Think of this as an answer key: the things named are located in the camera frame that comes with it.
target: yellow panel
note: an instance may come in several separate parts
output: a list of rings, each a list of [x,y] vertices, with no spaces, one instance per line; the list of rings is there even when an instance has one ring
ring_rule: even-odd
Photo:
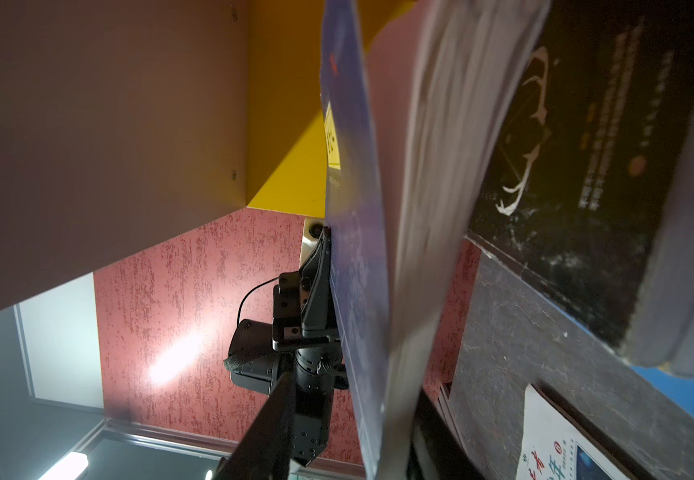
[[[411,5],[401,0],[359,1],[363,45]],[[323,216],[323,2],[255,0],[250,10],[246,198],[256,208]]]

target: black cable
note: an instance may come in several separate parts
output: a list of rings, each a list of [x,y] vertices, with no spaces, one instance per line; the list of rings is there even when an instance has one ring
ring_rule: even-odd
[[[265,286],[267,283],[272,283],[275,280],[277,280],[278,277],[276,276],[275,278],[271,280],[267,280],[265,283],[259,283],[257,286],[253,287],[251,290],[249,290],[248,293],[246,293],[246,296],[243,297],[243,300],[240,300],[240,306],[238,307],[238,321],[235,324],[235,328],[238,328],[238,325],[240,325],[240,311],[243,310],[243,302],[246,301],[246,299],[253,293],[254,290],[256,290],[259,287]]]

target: pink wallpaper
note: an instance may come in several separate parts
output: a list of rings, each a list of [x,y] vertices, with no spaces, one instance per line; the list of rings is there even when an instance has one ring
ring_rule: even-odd
[[[237,307],[255,285],[299,265],[303,218],[246,208],[94,274],[108,416],[239,440],[266,396],[240,389],[222,361]],[[462,246],[425,389],[454,376],[478,250]],[[243,318],[272,316],[271,286]],[[335,394],[326,458],[361,463],[352,400]]]

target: yellow label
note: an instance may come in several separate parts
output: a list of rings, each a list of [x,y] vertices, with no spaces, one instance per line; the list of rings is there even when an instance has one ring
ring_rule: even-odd
[[[329,168],[342,169],[339,161],[339,144],[336,142],[336,126],[334,116],[331,113],[331,102],[325,109],[325,151],[329,159]]]

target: gray marble surface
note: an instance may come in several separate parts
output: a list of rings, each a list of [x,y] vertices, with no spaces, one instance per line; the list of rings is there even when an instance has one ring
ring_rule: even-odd
[[[529,383],[637,478],[694,478],[694,419],[483,255],[449,404],[486,478],[515,478]]]

